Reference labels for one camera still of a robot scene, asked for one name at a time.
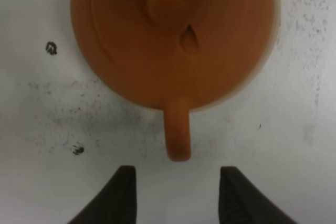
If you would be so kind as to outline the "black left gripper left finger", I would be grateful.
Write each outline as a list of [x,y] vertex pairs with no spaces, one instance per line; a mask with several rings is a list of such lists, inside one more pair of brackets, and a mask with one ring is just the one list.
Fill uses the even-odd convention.
[[136,223],[137,181],[134,166],[120,166],[108,183],[70,223]]

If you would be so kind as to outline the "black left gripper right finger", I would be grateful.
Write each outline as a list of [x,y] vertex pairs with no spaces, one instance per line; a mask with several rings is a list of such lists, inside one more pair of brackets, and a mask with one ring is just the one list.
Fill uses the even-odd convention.
[[295,223],[234,166],[220,169],[220,223]]

